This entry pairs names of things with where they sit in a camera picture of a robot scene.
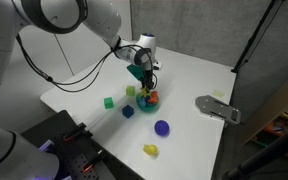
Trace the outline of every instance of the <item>green cube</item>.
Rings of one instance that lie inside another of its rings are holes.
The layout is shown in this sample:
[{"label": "green cube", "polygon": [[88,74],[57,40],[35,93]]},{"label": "green cube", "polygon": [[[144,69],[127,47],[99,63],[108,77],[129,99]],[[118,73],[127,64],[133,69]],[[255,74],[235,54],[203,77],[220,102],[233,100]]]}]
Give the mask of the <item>green cube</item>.
[{"label": "green cube", "polygon": [[104,99],[104,106],[105,106],[105,109],[113,108],[114,107],[113,99],[111,97],[105,98]]},{"label": "green cube", "polygon": [[134,96],[135,95],[135,87],[134,86],[127,86],[126,95]]}]

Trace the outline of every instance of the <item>gray wall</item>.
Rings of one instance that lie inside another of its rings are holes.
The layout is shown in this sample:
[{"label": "gray wall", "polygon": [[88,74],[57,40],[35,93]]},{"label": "gray wall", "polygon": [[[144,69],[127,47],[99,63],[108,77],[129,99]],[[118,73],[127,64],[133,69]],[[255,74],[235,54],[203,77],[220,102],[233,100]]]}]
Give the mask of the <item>gray wall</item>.
[{"label": "gray wall", "polygon": [[[133,38],[141,32],[151,32],[157,35],[160,47],[234,66],[269,3],[270,0],[131,0]],[[288,1],[237,78],[233,105],[243,111],[243,121],[287,77]]]},{"label": "gray wall", "polygon": [[270,0],[131,0],[133,38],[234,66]]}]

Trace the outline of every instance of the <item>green block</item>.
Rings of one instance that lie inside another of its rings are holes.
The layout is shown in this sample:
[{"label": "green block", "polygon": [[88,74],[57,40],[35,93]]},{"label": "green block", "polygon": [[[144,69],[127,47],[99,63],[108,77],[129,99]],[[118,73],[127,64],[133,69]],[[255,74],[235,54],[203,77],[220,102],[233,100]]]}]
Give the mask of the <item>green block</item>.
[{"label": "green block", "polygon": [[114,107],[113,99],[111,97],[105,98],[104,99],[104,106],[105,106],[105,109],[113,108]]},{"label": "green block", "polygon": [[127,66],[127,70],[139,81],[144,77],[143,69],[133,64]]},{"label": "green block", "polygon": [[134,86],[127,86],[126,95],[134,96],[135,95],[135,87]]}]

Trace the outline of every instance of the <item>blue block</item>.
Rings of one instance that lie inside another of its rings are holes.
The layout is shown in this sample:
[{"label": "blue block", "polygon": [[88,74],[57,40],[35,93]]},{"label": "blue block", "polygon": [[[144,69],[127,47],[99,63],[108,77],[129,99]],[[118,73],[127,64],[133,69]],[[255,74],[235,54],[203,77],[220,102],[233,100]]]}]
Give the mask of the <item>blue block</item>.
[{"label": "blue block", "polygon": [[134,114],[134,109],[130,105],[126,105],[122,109],[122,113],[126,118],[130,118]]},{"label": "blue block", "polygon": [[142,107],[145,107],[145,106],[146,106],[146,102],[145,102],[145,99],[144,99],[144,98],[141,99],[139,105],[142,106]]}]

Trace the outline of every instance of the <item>yellow toy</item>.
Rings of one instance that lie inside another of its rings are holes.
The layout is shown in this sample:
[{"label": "yellow toy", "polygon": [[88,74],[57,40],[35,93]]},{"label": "yellow toy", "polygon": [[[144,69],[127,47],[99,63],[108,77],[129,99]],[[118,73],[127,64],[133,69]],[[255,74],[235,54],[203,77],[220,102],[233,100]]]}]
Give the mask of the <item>yellow toy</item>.
[{"label": "yellow toy", "polygon": [[145,87],[145,88],[141,88],[141,95],[144,96],[144,97],[146,97],[146,95],[147,95],[147,89],[146,89],[146,87]]},{"label": "yellow toy", "polygon": [[148,155],[157,155],[157,147],[153,144],[151,145],[144,144],[143,151]]}]

